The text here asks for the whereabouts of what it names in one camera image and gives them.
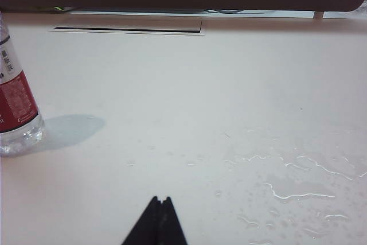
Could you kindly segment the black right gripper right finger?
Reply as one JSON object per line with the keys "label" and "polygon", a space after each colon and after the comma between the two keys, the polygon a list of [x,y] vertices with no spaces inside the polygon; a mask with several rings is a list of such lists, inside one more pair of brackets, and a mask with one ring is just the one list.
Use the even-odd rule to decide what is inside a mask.
{"label": "black right gripper right finger", "polygon": [[159,203],[156,229],[156,244],[187,244],[170,197]]}

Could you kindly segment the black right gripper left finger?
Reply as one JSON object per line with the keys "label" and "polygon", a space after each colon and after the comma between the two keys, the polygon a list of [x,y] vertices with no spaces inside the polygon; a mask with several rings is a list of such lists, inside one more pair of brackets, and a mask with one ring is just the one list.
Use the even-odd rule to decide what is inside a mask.
{"label": "black right gripper left finger", "polygon": [[145,210],[140,215],[125,240],[123,245],[128,244],[157,244],[158,242],[158,213],[160,211],[160,201],[154,196],[148,203]]}

